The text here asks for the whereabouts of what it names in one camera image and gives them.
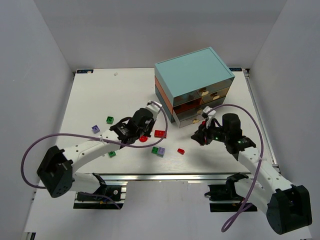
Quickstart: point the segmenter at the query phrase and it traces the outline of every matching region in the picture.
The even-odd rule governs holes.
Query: white wall
[[[0,32],[0,238],[18,240],[34,191],[21,178],[22,155],[59,129],[73,76],[32,0],[0,1]],[[33,183],[50,143],[27,159]]]
[[[211,46],[249,68],[286,0],[34,0],[72,70],[141,68]]]
[[[320,240],[320,1],[289,0],[251,69],[267,131],[285,177],[310,192]]]

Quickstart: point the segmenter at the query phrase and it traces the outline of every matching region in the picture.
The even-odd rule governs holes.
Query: red block
[[[178,153],[180,153],[180,154],[185,154],[185,150],[183,150],[183,149],[181,149],[181,148],[178,148]]]
[[[148,137],[147,136],[141,136],[139,138],[139,140],[140,140],[140,142],[144,143],[144,142],[146,142],[148,140]]]
[[[154,131],[155,138],[162,138],[163,135],[165,135],[165,131],[160,131],[160,130]]]

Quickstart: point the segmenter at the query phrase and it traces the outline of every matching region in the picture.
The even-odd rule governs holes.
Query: purple lego brick
[[[96,133],[100,132],[100,129],[98,128],[97,125],[94,125],[94,126],[92,127],[92,131],[96,134]]]
[[[163,157],[165,155],[166,149],[164,147],[159,147],[157,155]]]

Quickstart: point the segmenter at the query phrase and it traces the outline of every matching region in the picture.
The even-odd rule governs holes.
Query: small cube
[[[95,125],[92,127],[92,131],[96,134],[96,133],[100,132],[100,129],[98,128],[97,125]]]
[[[159,147],[157,155],[163,157],[165,155],[166,149],[164,147]]]
[[[158,154],[158,148],[157,147],[153,147],[151,153],[153,154]]]
[[[107,118],[106,118],[106,123],[107,124],[113,124],[114,123],[114,117],[113,116],[108,116]]]
[[[112,158],[116,155],[116,152],[115,151],[111,151],[111,152],[108,152],[109,154],[109,157]]]
[[[183,149],[181,149],[181,148],[178,148],[178,153],[180,153],[180,154],[185,154],[185,150],[183,150]]]
[[[167,134],[165,134],[165,131],[160,131],[160,130],[154,131],[155,138],[162,138],[162,136],[164,136],[164,138],[167,138]]]

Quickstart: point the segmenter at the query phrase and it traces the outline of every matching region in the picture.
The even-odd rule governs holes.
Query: green block
[[[158,149],[159,149],[158,147],[155,147],[155,146],[154,146],[154,147],[152,148],[151,153],[153,153],[153,154],[158,154]]]
[[[109,154],[109,157],[112,158],[116,155],[116,152],[115,151],[111,151],[111,152],[108,152]]]
[[[112,117],[112,116],[108,116],[107,118],[106,118],[106,123],[107,124],[113,124],[114,123],[114,118]]]

